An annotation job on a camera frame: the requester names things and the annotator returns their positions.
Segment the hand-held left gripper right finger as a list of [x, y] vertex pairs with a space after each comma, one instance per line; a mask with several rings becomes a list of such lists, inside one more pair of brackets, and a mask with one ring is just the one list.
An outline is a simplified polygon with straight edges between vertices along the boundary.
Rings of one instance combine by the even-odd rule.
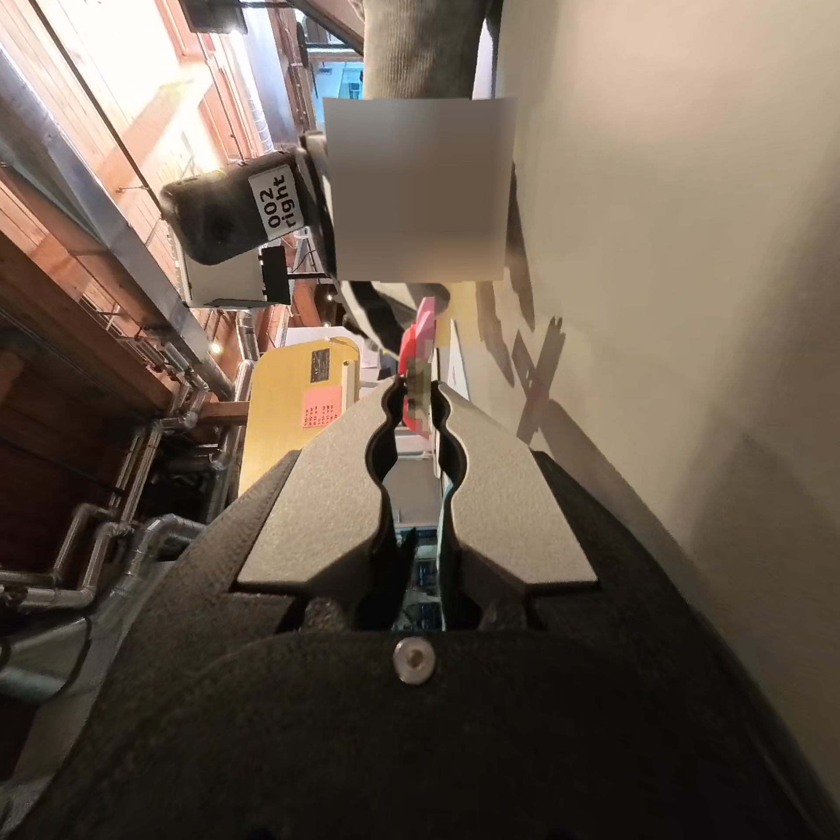
[[437, 562], [444, 617], [598, 587], [529, 446], [442, 382], [436, 456], [448, 485]]

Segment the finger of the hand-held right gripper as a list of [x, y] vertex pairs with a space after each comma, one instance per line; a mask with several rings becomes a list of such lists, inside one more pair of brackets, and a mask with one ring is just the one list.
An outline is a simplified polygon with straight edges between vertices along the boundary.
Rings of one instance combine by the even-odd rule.
[[338, 292], [345, 311], [343, 326], [398, 358], [403, 328], [386, 299], [367, 281], [340, 280]]
[[424, 299], [433, 301], [436, 314], [441, 314], [450, 300], [448, 289], [438, 283], [369, 282], [368, 287], [371, 297], [367, 322], [372, 329], [371, 339], [393, 356], [399, 355], [403, 335], [417, 320]]

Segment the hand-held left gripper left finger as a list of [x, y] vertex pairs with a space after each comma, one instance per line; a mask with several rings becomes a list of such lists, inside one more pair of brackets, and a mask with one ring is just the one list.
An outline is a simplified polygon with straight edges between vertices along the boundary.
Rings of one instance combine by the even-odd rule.
[[353, 627], [391, 627], [403, 600], [384, 479], [397, 462], [403, 378], [391, 377], [300, 451], [235, 580], [336, 602]]

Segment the pink grey brick assembly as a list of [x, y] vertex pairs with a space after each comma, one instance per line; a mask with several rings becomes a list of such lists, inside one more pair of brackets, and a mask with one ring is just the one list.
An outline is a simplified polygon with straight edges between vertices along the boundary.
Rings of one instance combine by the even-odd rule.
[[435, 301], [425, 297], [416, 310], [414, 322], [403, 334], [397, 372], [406, 388], [403, 422], [414, 434], [426, 440], [432, 434], [435, 334]]

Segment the person's right forearm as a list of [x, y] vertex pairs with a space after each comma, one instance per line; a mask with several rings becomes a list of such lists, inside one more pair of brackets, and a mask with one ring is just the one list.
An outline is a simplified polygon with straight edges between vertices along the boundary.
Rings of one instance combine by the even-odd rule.
[[482, 30], [497, 52], [502, 1], [353, 1], [363, 99], [472, 99]]

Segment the wooden book stand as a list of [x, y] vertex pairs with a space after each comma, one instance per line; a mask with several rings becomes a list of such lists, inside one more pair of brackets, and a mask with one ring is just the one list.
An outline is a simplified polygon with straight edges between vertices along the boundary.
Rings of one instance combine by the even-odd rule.
[[[312, 351], [331, 350], [327, 382], [310, 383]], [[305, 523], [321, 515], [336, 524], [357, 525], [372, 535], [391, 515], [382, 482], [396, 462], [393, 430], [402, 414], [405, 385], [398, 375], [378, 381], [367, 398], [356, 399], [359, 349], [352, 341], [327, 340], [278, 348], [262, 356], [251, 377], [248, 421], [238, 495], [225, 518], [274, 508], [280, 518]], [[341, 384], [343, 413], [321, 428], [301, 427], [304, 392]]]

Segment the pink sticky note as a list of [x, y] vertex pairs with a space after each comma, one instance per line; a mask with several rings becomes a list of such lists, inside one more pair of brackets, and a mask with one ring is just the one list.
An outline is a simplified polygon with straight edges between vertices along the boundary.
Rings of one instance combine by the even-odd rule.
[[343, 413], [341, 384], [308, 388], [302, 398], [301, 427], [321, 428], [330, 425]]

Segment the grey metal ceiling beam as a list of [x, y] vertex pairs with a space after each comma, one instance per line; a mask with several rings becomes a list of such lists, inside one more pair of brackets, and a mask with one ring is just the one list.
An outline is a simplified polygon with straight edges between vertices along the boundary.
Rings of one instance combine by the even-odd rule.
[[1, 118], [2, 183], [163, 351], [232, 399], [199, 321], [5, 48]]

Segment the silver ceiling pipes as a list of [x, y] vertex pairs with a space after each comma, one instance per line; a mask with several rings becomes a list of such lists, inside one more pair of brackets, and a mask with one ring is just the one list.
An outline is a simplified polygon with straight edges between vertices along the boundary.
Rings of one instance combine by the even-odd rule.
[[[52, 565], [45, 572], [2, 568], [2, 607], [25, 612], [79, 612], [65, 622], [30, 626], [27, 632], [2, 637], [2, 697], [41, 705], [70, 683], [84, 659], [91, 622], [83, 613], [98, 595], [102, 566], [114, 543], [139, 534], [151, 536], [150, 524], [139, 525], [134, 514], [164, 436], [193, 428], [210, 391], [209, 373], [200, 373], [173, 344], [162, 343], [152, 356], [154, 365], [176, 371], [189, 401], [163, 419], [142, 427], [134, 436], [127, 458], [112, 489], [116, 500], [107, 507], [80, 504]], [[90, 522], [97, 522], [91, 555], [76, 583], [64, 585], [68, 563], [79, 537]]]

